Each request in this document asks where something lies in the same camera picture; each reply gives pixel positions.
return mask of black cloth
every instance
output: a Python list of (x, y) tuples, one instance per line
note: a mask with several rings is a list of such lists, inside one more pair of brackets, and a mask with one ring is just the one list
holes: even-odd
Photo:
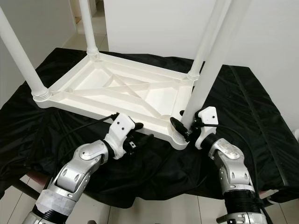
[[(192, 60), (177, 57), (104, 53), (183, 73), (192, 65)], [(50, 87), (85, 55), (83, 51), (55, 49), (36, 71)], [(299, 144), (249, 68), (223, 65), (205, 106), (215, 106), (219, 123), (238, 131), (252, 146), (259, 190), (299, 188)], [(92, 121), (57, 108), (39, 108), (27, 83), (21, 85), (0, 110), (0, 195), (30, 170), (52, 174), (57, 143), (63, 135)], [(71, 134), (58, 150), (59, 159), (70, 149), (104, 138), (108, 129), (109, 124), (102, 122)], [(217, 135), (244, 152), (245, 164), (253, 175), (249, 149), (239, 136), (222, 128), (217, 129)], [(137, 196), (165, 200), (191, 193), (222, 198), (217, 169), (206, 150), (189, 144), (177, 151), (156, 138), (133, 156), (101, 166), (92, 175), (86, 193), (121, 208), (130, 207)]]

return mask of black cable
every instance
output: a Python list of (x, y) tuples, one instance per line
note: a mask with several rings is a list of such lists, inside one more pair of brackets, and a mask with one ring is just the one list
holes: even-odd
[[(254, 188), (254, 191), (255, 191), (255, 194), (256, 194), (256, 197), (259, 201), (261, 201), (260, 199), (260, 195), (258, 193), (258, 180), (257, 180), (257, 168), (256, 168), (256, 161), (254, 159), (254, 156), (253, 156), (253, 150), (250, 146), (250, 144), (246, 141), (246, 139), (240, 134), (238, 133), (236, 130), (234, 130), (233, 128), (230, 128), (230, 127), (227, 127), (227, 126), (223, 126), (223, 125), (209, 125), (209, 124), (203, 124), (203, 126), (206, 126), (206, 127), (220, 127), (220, 128), (225, 128), (225, 129), (228, 129), (230, 130), (231, 132), (235, 133), (236, 135), (238, 135), (242, 140), (243, 142), (247, 145), (249, 151), (250, 151), (250, 155), (251, 155), (251, 160), (252, 160), (252, 164), (253, 164), (253, 173), (254, 173), (254, 182), (253, 182), (253, 188)], [(273, 224), (268, 212), (266, 211), (265, 207), (260, 203), (258, 202), (259, 205), (260, 205), (260, 208), (261, 210), (263, 211), (264, 215), (266, 216), (266, 220), (267, 220), (267, 223), (268, 224)]]
[(53, 172), (53, 177), (55, 178), (55, 176), (58, 174), (58, 165), (61, 164), (61, 162), (66, 158), (66, 156), (68, 156), (69, 153), (73, 152), (74, 149), (70, 149), (67, 153), (65, 153), (62, 158), (58, 161), (58, 151), (59, 151), (59, 148), (62, 144), (62, 142), (66, 139), (67, 136), (69, 136), (70, 134), (74, 133), (75, 131), (79, 130), (79, 129), (82, 129), (84, 127), (87, 127), (87, 126), (90, 126), (90, 125), (94, 125), (94, 124), (97, 124), (99, 122), (102, 122), (104, 120), (107, 120), (109, 118), (113, 118), (114, 116), (116, 116), (117, 114), (112, 114), (108, 117), (105, 117), (105, 118), (102, 118), (100, 120), (97, 120), (97, 121), (94, 121), (94, 122), (91, 122), (89, 124), (85, 124), (85, 125), (82, 125), (82, 126), (79, 126), (77, 128), (74, 128), (72, 129), (71, 131), (69, 131), (67, 134), (65, 134), (61, 139), (60, 141), (58, 142), (57, 146), (56, 146), (56, 151), (55, 151), (55, 170)]

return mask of white cylindrical leg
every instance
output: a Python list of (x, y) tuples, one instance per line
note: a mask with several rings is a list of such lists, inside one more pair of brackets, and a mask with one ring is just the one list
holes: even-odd
[(0, 36), (9, 53), (31, 88), (35, 100), (44, 100), (50, 96), (49, 90), (43, 85), (38, 74), (33, 68), (17, 36), (11, 28), (2, 8), (0, 7)]
[(221, 13), (224, 9), (224, 5), (225, 5), (224, 3), (225, 0), (216, 0), (215, 2), (210, 19), (206, 24), (204, 34), (200, 42), (196, 57), (187, 75), (188, 78), (191, 80), (197, 80), (199, 77), (199, 71), (202, 66), (202, 63), (204, 62), (204, 55), (206, 53), (206, 49), (209, 47), (212, 41), (213, 34), (215, 33), (215, 29), (219, 22)]
[(249, 8), (251, 0), (232, 0), (223, 20), (206, 64), (195, 85), (181, 122), (190, 128), (194, 114), (202, 108), (213, 83), (223, 65), (229, 47), (237, 34), (239, 26)]
[(84, 26), (85, 38), (87, 43), (87, 54), (96, 55), (99, 50), (95, 44), (94, 34), (93, 34), (93, 24), (92, 18), (89, 10), (89, 1), (80, 0), (80, 10), (82, 14), (82, 22)]

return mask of robotic hand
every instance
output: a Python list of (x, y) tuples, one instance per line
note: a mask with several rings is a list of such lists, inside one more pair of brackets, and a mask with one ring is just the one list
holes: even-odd
[(126, 152), (134, 150), (148, 142), (153, 135), (139, 141), (131, 137), (131, 131), (141, 129), (142, 123), (135, 123), (125, 114), (116, 114), (104, 140), (84, 144), (75, 150), (74, 156), (54, 178), (52, 184), (43, 190), (33, 210), (23, 224), (64, 224), (79, 200), (90, 176), (109, 157), (121, 158)]
[(171, 118), (171, 123), (187, 142), (196, 139), (197, 149), (209, 149), (208, 156), (219, 169), (228, 214), (218, 218), (217, 223), (266, 224), (266, 217), (261, 213), (249, 172), (244, 165), (243, 152), (215, 135), (218, 125), (216, 108), (207, 107), (196, 112), (191, 130), (187, 130), (175, 118)]

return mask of tiled floor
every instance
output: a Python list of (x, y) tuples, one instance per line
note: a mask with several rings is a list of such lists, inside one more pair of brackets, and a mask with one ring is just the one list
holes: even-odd
[[(93, 18), (96, 44), (100, 50), (109, 51), (105, 14), (102, 5)], [(78, 34), (64, 46), (69, 49), (86, 50), (82, 21), (78, 23)], [(24, 176), (22, 180), (41, 191), (42, 186)], [(266, 197), (274, 193), (269, 191)], [(33, 208), (35, 201), (14, 187), (10, 187), (0, 200), (0, 224), (20, 224)], [(275, 204), (267, 208), (274, 224), (297, 224), (299, 200)], [(119, 209), (97, 202), (82, 195), (67, 224), (86, 224), (95, 220), (97, 224), (215, 224), (216, 218), (226, 214), (223, 200), (191, 195), (180, 195), (167, 201), (135, 200), (129, 209)]]

